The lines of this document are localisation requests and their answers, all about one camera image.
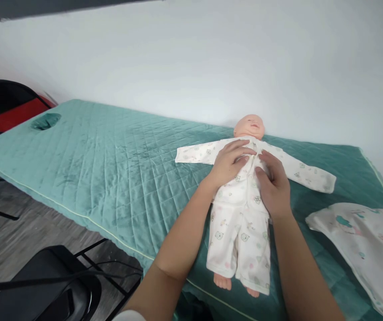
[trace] wooden floor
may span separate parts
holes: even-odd
[[[0,282],[11,280],[44,247],[64,245],[75,254],[102,239],[99,233],[77,225],[5,181],[0,182],[0,211],[19,217],[17,221],[0,217]],[[139,268],[136,259],[110,241],[92,249],[87,255],[96,263],[119,260]],[[89,265],[84,260],[81,261],[86,266]],[[136,272],[118,263],[104,264],[101,268],[107,273],[118,275]],[[139,276],[132,276],[118,282],[128,291],[138,278]],[[123,295],[104,278],[100,278],[100,281],[102,297],[92,320],[103,321]]]

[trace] pajama sleeve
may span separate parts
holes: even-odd
[[[175,163],[202,163],[214,165],[218,152],[229,140],[218,140],[210,143],[177,148]]]
[[[334,192],[336,176],[318,167],[308,166],[281,148],[263,143],[263,148],[273,154],[284,165],[287,177],[309,189],[331,194]]]

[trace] doll foot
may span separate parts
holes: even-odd
[[[232,280],[225,278],[220,274],[214,273],[214,283],[217,285],[217,287],[225,288],[229,291],[232,289]]]
[[[249,293],[250,296],[253,297],[259,297],[260,293],[254,290],[251,290],[250,288],[246,288],[246,291]]]

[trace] finger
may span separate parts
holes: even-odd
[[[249,144],[249,140],[235,140],[233,142],[228,143],[224,148],[226,151],[234,150],[235,148],[238,148],[240,146]]]
[[[236,163],[233,164],[233,166],[239,172],[240,169],[245,166],[248,159],[249,159],[249,156],[242,157],[241,159],[238,159]]]
[[[270,181],[266,172],[261,167],[255,168],[255,174],[257,175],[257,178],[260,181],[261,189],[263,189],[263,187],[272,185],[272,182]]]
[[[273,174],[274,181],[286,177],[284,166],[275,156],[270,154],[268,151],[263,151],[262,154],[258,155],[258,157],[266,163],[267,168]]]
[[[234,158],[238,158],[240,155],[243,155],[243,154],[256,155],[257,152],[248,147],[238,147],[235,150],[232,150],[230,152],[231,157],[234,157]]]

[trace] baby onesie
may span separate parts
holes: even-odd
[[[281,148],[269,145],[252,136],[248,147],[261,153],[267,150],[278,158],[289,179],[310,189],[332,193],[336,177],[323,169],[307,166],[285,153]],[[228,143],[238,140],[230,138],[177,149],[176,163],[214,164],[218,152]],[[207,268],[226,278],[236,275],[241,283],[260,293],[269,294],[270,288],[270,244],[269,213],[260,197],[260,183],[255,167],[265,164],[254,155],[249,155],[246,165],[229,183],[220,187],[212,201],[210,239]]]
[[[383,209],[336,203],[312,213],[306,223],[334,243],[383,315]]]

